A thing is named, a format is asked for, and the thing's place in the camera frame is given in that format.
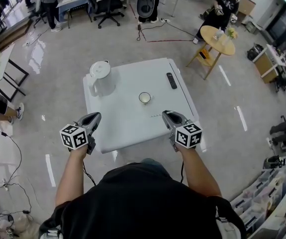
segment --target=kettle handle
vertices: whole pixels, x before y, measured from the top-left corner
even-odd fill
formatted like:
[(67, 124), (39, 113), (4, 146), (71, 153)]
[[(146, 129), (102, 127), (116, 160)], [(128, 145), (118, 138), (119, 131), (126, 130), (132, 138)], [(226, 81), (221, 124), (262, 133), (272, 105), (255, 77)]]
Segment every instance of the kettle handle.
[(96, 80), (97, 80), (96, 77), (92, 77), (91, 74), (87, 74), (87, 82), (88, 82), (89, 90), (93, 97), (97, 96), (97, 92), (95, 91)]

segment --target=round wooden table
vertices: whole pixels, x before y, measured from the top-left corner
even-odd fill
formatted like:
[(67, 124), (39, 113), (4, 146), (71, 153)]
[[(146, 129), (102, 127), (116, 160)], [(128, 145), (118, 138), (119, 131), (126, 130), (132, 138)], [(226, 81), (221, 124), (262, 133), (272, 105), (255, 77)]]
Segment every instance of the round wooden table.
[[(204, 79), (207, 79), (208, 75), (211, 73), (213, 67), (215, 66), (215, 64), (217, 63), (219, 57), (221, 56), (221, 54), (227, 55), (227, 56), (232, 56), (235, 52), (236, 52), (236, 48), (233, 45), (233, 42), (231, 40), (228, 41), (228, 43), (226, 45), (223, 45), (223, 42), (227, 37), (227, 35), (223, 34), (223, 36), (217, 41), (215, 39), (213, 39), (213, 36), (215, 35), (215, 33), (218, 31), (217, 28), (213, 27), (213, 26), (203, 26), (200, 29), (201, 35), (205, 41), (205, 44), (203, 45), (203, 47), (201, 47), (197, 52), (196, 55), (192, 58), (192, 60), (188, 63), (187, 66), (190, 65), (190, 63), (197, 58), (199, 60), (199, 62), (205, 66), (209, 67), (209, 71), (207, 73), (207, 75), (205, 76)], [(209, 45), (210, 48), (208, 49), (208, 53), (212, 50), (215, 49), (216, 51), (219, 52), (218, 56), (215, 58), (215, 60), (213, 60), (213, 58), (209, 55), (208, 58), (203, 59), (200, 55), (199, 52), (201, 52), (206, 45)]]

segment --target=black t-shirt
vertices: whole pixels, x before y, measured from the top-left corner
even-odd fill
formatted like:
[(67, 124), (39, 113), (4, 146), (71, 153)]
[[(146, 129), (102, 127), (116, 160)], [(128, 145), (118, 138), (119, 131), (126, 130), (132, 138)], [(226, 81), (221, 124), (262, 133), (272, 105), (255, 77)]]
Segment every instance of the black t-shirt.
[(239, 8), (239, 0), (216, 0), (222, 7), (224, 19), (230, 20), (231, 14), (236, 14)]
[(244, 229), (227, 200), (198, 194), (152, 165), (132, 163), (109, 171), (87, 193), (58, 206), (39, 236), (61, 225), (64, 239), (218, 239), (216, 205)]

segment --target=glossy gray floor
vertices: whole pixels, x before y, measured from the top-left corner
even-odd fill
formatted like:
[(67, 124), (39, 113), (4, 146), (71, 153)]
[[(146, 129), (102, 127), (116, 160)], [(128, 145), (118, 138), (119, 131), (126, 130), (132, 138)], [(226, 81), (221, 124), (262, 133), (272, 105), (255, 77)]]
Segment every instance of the glossy gray floor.
[[(198, 14), (207, 9), (211, 1), (181, 0), (177, 16), (172, 18), (169, 15), (175, 1), (160, 5), (159, 16), (195, 34), (202, 24)], [(137, 19), (130, 7), (125, 17), (118, 20), (120, 27), (107, 20), (102, 29), (98, 29), (97, 22), (91, 23), (86, 15), (74, 16), (71, 29), (65, 26), (57, 33), (48, 30), (32, 43), (48, 28), (40, 22), (36, 30), (32, 29), (15, 43), (11, 59), (30, 73), (22, 85), (27, 96), (17, 94), (13, 102), (15, 105), (24, 102), (25, 113), (22, 121), (15, 121), (13, 126), (3, 122), (0, 127), (20, 146), (22, 164), (12, 181), (26, 189), (32, 215), (39, 222), (48, 218), (54, 209), (56, 186), (69, 155), (61, 144), (59, 130), (87, 113), (82, 78), (99, 60), (108, 59), (112, 66), (162, 57), (175, 61), (204, 129), (207, 150), (201, 157), (225, 198), (232, 199), (246, 187), (262, 169), (263, 160), (272, 155), (266, 137), (270, 127), (280, 122), (280, 116), (286, 116), (286, 92), (276, 94), (274, 86), (264, 84), (254, 64), (246, 58), (246, 51), (254, 42), (265, 44), (261, 35), (238, 28), (239, 38), (234, 41), (236, 54), (221, 56), (204, 81), (204, 69), (197, 61), (185, 67), (200, 44), (194, 45), (191, 41), (149, 43), (143, 37), (137, 41)], [(192, 40), (192, 36), (169, 25), (145, 30), (144, 34), (147, 41)], [(16, 78), (21, 77), (11, 66), (7, 71)], [(46, 155), (51, 161), (52, 182)], [(175, 180), (180, 180), (182, 159), (165, 138), (123, 149), (118, 155), (94, 151), (85, 159), (85, 165), (99, 182), (109, 170), (146, 157), (160, 161)], [(0, 185), (3, 178), (9, 179), (19, 160), (16, 146), (0, 135)], [(92, 186), (86, 177), (85, 190)], [(10, 186), (6, 193), (0, 189), (0, 205), (10, 212), (29, 209), (27, 198), (17, 185)]]

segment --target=black remote control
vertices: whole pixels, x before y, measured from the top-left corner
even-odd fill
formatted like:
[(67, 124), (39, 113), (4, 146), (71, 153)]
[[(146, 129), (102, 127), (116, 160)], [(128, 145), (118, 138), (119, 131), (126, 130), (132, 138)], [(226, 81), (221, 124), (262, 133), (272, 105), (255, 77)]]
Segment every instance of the black remote control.
[(173, 90), (176, 89), (176, 88), (177, 88), (177, 85), (176, 85), (176, 83), (175, 83), (175, 80), (174, 80), (173, 75), (172, 75), (171, 73), (167, 73), (166, 75), (167, 75), (167, 78), (168, 78), (168, 80), (169, 80), (169, 83), (170, 83), (171, 86), (172, 86), (172, 89), (173, 89)]

